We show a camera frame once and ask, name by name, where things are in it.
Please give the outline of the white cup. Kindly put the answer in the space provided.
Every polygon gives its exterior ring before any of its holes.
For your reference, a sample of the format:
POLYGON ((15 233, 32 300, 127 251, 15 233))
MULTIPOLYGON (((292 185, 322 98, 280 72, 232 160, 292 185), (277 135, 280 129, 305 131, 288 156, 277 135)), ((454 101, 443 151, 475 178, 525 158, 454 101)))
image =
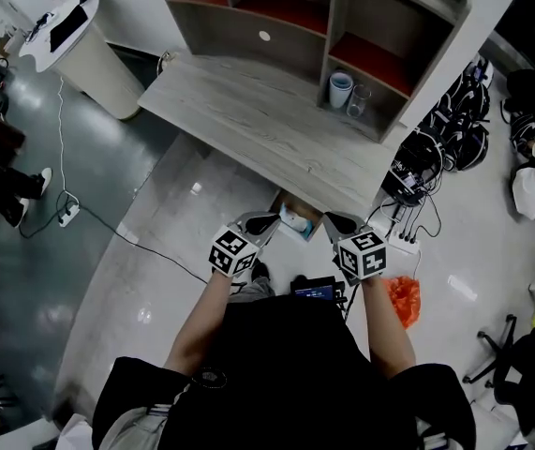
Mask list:
POLYGON ((354 87, 354 80, 345 71, 334 72, 329 79, 329 102, 334 109, 342 108, 354 87))

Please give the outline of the grey wooden shelf unit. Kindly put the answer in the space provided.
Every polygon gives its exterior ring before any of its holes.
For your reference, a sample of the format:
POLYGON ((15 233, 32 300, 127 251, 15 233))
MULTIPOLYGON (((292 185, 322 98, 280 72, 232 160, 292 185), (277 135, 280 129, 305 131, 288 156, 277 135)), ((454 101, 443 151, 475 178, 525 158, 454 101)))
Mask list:
POLYGON ((236 56, 309 81, 331 109, 329 80, 343 70, 365 85, 349 122, 382 142, 471 9, 471 0, 165 0, 188 49, 236 56))

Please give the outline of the white storage box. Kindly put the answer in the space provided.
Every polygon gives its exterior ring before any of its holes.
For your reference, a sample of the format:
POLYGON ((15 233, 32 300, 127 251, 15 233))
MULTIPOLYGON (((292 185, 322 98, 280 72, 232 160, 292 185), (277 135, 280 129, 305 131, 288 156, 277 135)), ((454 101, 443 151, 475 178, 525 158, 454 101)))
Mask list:
POLYGON ((62 429, 55 450, 94 450, 92 428, 86 418, 74 413, 62 429))

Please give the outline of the person's right forearm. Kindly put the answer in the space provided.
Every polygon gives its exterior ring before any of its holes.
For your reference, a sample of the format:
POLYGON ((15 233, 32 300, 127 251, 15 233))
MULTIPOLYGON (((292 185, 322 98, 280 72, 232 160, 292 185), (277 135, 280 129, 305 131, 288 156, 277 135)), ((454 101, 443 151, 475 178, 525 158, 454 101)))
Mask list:
POLYGON ((371 361, 391 379, 416 365, 409 336, 380 276, 361 281, 371 361))

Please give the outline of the small blue packet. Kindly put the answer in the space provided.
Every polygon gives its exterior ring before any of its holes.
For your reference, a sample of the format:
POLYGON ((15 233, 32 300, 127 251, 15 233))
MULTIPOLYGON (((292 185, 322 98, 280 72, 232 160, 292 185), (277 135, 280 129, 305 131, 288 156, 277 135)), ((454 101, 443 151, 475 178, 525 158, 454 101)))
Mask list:
POLYGON ((284 203, 281 203, 280 205, 279 215, 285 225, 300 234, 304 239, 312 233, 312 221, 306 217, 300 216, 288 208, 284 203))

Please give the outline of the person's grey trouser leg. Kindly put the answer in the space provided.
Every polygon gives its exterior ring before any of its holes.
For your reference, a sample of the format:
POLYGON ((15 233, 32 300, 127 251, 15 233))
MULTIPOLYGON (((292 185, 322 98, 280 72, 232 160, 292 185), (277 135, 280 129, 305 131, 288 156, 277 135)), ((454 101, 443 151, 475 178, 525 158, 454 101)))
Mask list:
POLYGON ((258 277, 239 292, 231 294, 229 304, 251 303, 271 297, 275 297, 271 280, 268 277, 258 277))

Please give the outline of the black office chair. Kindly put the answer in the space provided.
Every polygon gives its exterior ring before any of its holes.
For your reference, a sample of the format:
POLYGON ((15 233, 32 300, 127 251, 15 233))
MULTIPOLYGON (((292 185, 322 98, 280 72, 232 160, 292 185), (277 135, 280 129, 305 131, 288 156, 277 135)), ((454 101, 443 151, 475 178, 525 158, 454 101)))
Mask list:
POLYGON ((487 343, 494 358, 481 371, 465 375, 462 383, 486 379, 484 386, 493 391, 496 403, 513 407, 521 435, 535 448, 535 328, 516 338, 516 322, 515 315, 506 316, 505 339, 501 342, 484 330, 477 333, 477 339, 487 343))

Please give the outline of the wooden desk drawer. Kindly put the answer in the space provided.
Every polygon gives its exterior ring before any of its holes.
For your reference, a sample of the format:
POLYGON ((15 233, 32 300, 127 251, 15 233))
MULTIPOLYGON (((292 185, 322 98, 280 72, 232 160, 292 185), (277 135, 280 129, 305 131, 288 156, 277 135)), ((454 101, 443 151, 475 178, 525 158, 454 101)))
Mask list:
POLYGON ((285 225, 282 220, 280 223, 280 226, 278 229, 284 233, 286 236, 292 238, 293 240, 297 241, 298 243, 307 244, 315 232, 317 231, 321 219, 322 219, 322 213, 318 209, 314 208, 312 205, 306 203, 305 201, 301 200, 300 198, 296 197, 295 195, 287 192, 284 189, 280 189, 276 194, 273 202, 271 203, 269 210, 271 212, 279 214, 280 211, 280 205, 281 203, 284 203, 288 208, 296 212, 302 217, 308 218, 313 223, 313 231, 312 233, 304 239, 300 234, 292 230, 290 227, 285 225))

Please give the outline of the clear drinking glass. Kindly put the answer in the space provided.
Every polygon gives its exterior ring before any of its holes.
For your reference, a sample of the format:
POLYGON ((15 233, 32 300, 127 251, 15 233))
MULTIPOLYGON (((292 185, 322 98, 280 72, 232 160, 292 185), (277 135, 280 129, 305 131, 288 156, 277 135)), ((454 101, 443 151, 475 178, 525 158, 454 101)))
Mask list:
POLYGON ((362 83, 356 84, 352 89, 347 105, 347 116, 358 119, 364 113, 366 103, 371 95, 371 90, 367 86, 362 83))

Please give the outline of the white power strip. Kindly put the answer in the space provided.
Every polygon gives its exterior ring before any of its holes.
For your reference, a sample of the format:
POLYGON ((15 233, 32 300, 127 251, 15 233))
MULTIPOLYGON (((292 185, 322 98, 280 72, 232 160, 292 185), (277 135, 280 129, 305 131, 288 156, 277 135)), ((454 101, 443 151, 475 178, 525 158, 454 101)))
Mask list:
POLYGON ((71 221, 80 213, 80 202, 68 196, 64 203, 59 206, 58 223, 61 228, 66 228, 71 221))
POLYGON ((421 244, 419 240, 405 236, 400 232, 391 232, 388 236, 388 243, 393 248, 408 255, 416 255, 421 252, 421 244))

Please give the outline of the person's black shirt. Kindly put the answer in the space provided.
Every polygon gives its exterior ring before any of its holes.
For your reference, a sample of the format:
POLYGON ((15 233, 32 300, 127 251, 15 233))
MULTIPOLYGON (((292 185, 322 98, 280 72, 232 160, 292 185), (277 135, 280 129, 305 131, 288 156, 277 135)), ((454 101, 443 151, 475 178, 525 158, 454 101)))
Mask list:
POLYGON ((170 404, 159 450, 419 450, 440 433, 475 450, 455 372, 423 364, 387 379, 329 301, 281 295, 228 305, 202 367, 222 370, 227 384, 207 389, 193 375, 116 359, 96 405, 93 446, 123 413, 170 404))

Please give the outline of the pile of black white headsets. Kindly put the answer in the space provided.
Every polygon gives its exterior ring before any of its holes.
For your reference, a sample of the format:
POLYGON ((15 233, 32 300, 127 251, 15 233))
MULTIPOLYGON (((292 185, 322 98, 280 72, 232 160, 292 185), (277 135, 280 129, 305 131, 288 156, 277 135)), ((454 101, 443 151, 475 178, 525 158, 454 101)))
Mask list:
POLYGON ((431 195, 445 172, 462 172, 486 157, 491 62, 476 55, 401 143, 382 188, 395 202, 413 207, 431 195))

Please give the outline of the white round pedestal table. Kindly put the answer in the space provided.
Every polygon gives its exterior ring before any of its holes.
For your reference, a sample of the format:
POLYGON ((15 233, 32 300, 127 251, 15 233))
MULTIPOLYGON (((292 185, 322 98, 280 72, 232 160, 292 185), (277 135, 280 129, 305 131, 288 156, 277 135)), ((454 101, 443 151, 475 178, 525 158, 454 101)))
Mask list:
POLYGON ((127 120, 141 109, 144 87, 95 29, 99 1, 66 0, 45 13, 21 46, 19 56, 33 57, 38 73, 57 72, 111 116, 127 120), (51 52, 51 30, 77 5, 85 10, 87 22, 51 52))

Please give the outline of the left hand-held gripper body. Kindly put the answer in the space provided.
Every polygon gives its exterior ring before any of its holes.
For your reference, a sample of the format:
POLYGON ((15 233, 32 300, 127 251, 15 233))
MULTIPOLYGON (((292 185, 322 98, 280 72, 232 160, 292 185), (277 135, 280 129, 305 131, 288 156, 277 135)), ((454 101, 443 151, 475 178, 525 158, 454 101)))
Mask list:
POLYGON ((209 263, 216 271, 233 278, 252 266, 262 246, 256 235, 222 225, 212 240, 209 263))

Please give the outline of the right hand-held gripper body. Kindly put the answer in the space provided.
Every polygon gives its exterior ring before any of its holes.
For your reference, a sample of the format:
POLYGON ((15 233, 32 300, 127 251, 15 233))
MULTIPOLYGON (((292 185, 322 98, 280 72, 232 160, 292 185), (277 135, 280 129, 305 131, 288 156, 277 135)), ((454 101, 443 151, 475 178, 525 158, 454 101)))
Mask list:
POLYGON ((334 244, 336 265, 350 286, 380 275, 387 267, 385 241, 370 227, 334 244))

